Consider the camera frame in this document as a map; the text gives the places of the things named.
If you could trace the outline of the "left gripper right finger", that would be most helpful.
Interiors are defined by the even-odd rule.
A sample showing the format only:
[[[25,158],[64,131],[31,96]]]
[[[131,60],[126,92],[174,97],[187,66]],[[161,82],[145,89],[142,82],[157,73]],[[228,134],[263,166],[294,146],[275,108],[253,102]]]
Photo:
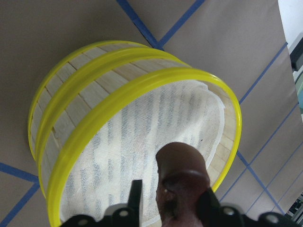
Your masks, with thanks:
[[[212,188],[208,188],[201,194],[197,204],[198,213],[213,213],[217,212],[220,208],[220,203],[213,192]]]

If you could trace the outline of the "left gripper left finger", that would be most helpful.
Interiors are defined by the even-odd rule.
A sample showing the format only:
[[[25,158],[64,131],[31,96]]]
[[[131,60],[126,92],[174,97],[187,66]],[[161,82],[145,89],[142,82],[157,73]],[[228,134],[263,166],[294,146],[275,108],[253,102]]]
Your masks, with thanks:
[[[137,214],[142,212],[143,203],[143,181],[133,180],[129,194],[129,207]]]

